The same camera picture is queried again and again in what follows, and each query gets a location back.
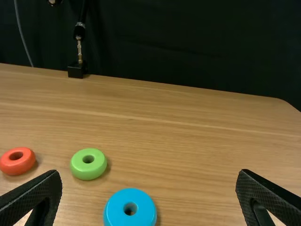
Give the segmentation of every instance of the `wood grain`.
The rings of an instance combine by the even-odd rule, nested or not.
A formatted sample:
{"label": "wood grain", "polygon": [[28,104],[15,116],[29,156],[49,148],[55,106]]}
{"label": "wood grain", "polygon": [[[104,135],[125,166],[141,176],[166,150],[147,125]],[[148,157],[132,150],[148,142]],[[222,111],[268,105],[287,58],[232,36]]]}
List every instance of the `wood grain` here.
{"label": "wood grain", "polygon": [[[105,203],[126,187],[153,198],[158,226],[246,225],[238,172],[301,195],[300,141],[300,113],[283,100],[0,64],[0,155],[26,146],[39,162],[21,176],[0,173],[0,194],[57,169],[57,226],[103,225]],[[109,159],[93,181],[69,171],[86,147]]]}

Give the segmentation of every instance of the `toy ring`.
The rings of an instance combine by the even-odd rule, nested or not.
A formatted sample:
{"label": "toy ring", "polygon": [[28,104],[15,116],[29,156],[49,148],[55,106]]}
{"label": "toy ring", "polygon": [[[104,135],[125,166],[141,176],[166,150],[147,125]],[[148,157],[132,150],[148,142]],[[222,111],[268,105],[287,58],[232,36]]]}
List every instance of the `toy ring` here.
{"label": "toy ring", "polygon": [[16,147],[0,158],[0,170],[8,175],[20,175],[30,170],[36,162],[35,154],[27,147]]}
{"label": "toy ring", "polygon": [[85,148],[76,152],[70,161],[72,174],[81,180],[93,180],[105,171],[107,160],[96,148]]}
{"label": "toy ring", "polygon": [[104,226],[155,226],[157,211],[152,199],[135,188],[115,193],[103,211]]}

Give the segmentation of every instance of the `blue donut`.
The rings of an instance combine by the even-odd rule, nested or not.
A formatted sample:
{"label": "blue donut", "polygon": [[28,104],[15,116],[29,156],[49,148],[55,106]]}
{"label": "blue donut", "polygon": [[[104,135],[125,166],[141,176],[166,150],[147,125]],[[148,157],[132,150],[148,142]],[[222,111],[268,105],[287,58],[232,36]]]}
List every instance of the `blue donut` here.
{"label": "blue donut", "polygon": [[103,211],[104,226],[155,226],[157,211],[143,191],[127,188],[115,193]]}

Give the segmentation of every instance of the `green ring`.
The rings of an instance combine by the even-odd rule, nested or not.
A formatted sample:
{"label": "green ring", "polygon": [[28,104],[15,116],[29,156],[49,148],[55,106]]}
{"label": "green ring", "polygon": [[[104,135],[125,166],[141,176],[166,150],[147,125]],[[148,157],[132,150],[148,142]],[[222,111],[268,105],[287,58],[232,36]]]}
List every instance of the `green ring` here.
{"label": "green ring", "polygon": [[72,174],[81,180],[93,180],[105,171],[107,160],[96,148],[85,148],[76,152],[70,161]]}

